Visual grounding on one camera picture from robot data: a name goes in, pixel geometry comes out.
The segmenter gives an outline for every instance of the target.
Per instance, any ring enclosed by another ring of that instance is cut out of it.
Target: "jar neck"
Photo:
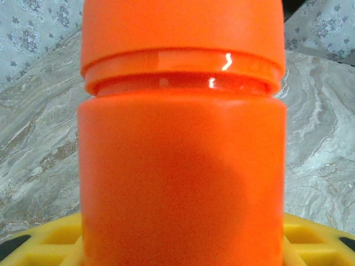
[[[269,86],[244,76],[168,73],[134,75],[103,81],[97,85],[97,96],[108,96],[147,90],[219,91],[242,95],[272,96]]]

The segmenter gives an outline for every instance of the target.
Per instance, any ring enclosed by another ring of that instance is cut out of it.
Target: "orange lid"
[[[111,66],[117,65],[112,63],[113,58],[122,65],[127,62],[129,54],[174,49],[249,55],[275,68],[279,72],[275,82],[280,82],[285,71],[282,2],[85,1],[81,74],[86,83],[88,70],[97,63],[107,69],[103,65],[106,61],[110,61]],[[200,63],[203,72],[204,62]],[[183,64],[179,65],[181,69],[174,66],[175,71],[186,71]],[[139,68],[142,66],[137,65],[135,71],[117,70],[110,77],[137,74]],[[153,69],[146,70],[146,73],[153,72]],[[97,75],[90,75],[91,80],[97,79]]]

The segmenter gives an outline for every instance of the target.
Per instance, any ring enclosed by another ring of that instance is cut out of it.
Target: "black object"
[[[25,234],[20,237],[16,237],[5,241],[0,245],[0,262],[14,252],[20,245],[26,242],[31,236]]]
[[[306,0],[282,0],[285,21],[296,12]]]
[[[339,237],[339,240],[355,252],[355,240],[348,237]]]

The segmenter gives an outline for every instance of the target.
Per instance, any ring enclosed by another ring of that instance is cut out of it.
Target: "yellow grid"
[[[82,266],[81,217],[74,214],[21,232],[24,242],[0,266]],[[355,252],[339,237],[355,236],[285,214],[283,266],[355,266]]]

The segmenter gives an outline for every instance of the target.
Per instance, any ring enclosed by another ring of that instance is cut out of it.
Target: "orange container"
[[[282,265],[281,1],[86,0],[84,266]]]

